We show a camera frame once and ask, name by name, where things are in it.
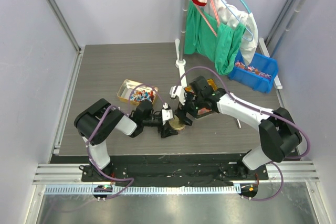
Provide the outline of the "round wooden jar lid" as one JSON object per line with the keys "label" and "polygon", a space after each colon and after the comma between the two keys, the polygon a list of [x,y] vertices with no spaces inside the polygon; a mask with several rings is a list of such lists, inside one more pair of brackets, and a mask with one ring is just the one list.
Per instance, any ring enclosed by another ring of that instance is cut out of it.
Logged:
{"label": "round wooden jar lid", "polygon": [[175,118],[174,120],[169,121],[169,125],[172,126],[182,126],[184,124],[180,123],[178,118]]}

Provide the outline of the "clear glass jar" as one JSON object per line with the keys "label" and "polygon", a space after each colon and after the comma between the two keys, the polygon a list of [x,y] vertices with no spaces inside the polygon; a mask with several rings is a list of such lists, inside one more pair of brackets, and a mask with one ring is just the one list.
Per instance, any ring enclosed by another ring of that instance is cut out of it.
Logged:
{"label": "clear glass jar", "polygon": [[172,129],[180,132],[180,131],[183,131],[185,129],[185,125],[182,125],[182,126],[172,126]]}

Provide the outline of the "gold tin of gummy candies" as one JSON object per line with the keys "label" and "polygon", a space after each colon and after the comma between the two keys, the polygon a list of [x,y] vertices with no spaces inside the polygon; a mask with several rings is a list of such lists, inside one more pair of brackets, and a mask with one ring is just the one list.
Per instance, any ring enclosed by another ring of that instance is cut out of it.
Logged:
{"label": "gold tin of gummy candies", "polygon": [[204,77],[197,77],[189,86],[185,89],[186,101],[191,100],[194,104],[194,108],[187,109],[187,112],[195,119],[205,117],[214,111],[206,106],[197,106],[197,97],[204,98],[205,94],[210,94],[217,90],[217,85],[213,79],[205,79]]}

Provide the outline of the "silver metal scoop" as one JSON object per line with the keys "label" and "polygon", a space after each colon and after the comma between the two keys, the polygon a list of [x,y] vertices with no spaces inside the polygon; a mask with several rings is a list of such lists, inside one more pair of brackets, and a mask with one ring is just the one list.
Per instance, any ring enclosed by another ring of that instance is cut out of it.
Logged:
{"label": "silver metal scoop", "polygon": [[242,127],[241,127],[241,123],[240,123],[240,120],[239,119],[236,119],[236,124],[237,124],[237,127],[239,128],[239,129],[241,129]]}

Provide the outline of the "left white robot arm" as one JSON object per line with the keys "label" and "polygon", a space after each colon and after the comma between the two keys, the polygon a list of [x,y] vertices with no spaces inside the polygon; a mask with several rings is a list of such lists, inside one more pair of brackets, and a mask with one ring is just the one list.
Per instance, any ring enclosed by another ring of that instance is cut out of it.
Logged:
{"label": "left white robot arm", "polygon": [[100,99],[76,117],[74,126],[85,141],[94,176],[105,182],[113,173],[106,144],[113,130],[135,138],[145,127],[155,127],[161,138],[166,138],[178,135],[169,124],[173,119],[173,111],[167,103],[155,112],[150,101],[142,101],[130,115],[126,115],[106,99]]}

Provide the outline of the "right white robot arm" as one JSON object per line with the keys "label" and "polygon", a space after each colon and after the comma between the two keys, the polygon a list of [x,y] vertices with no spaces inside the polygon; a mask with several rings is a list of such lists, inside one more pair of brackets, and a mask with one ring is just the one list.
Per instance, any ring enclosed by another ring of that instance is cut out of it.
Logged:
{"label": "right white robot arm", "polygon": [[182,86],[170,89],[171,98],[179,100],[175,114],[181,124],[191,126],[193,122],[186,115],[195,117],[200,109],[206,108],[234,117],[258,131],[259,146],[237,161],[237,173],[242,179],[250,179],[256,169],[267,163],[282,162],[301,143],[301,134],[286,109],[257,107],[223,88],[213,89],[203,76],[197,77],[190,86],[190,91]]}

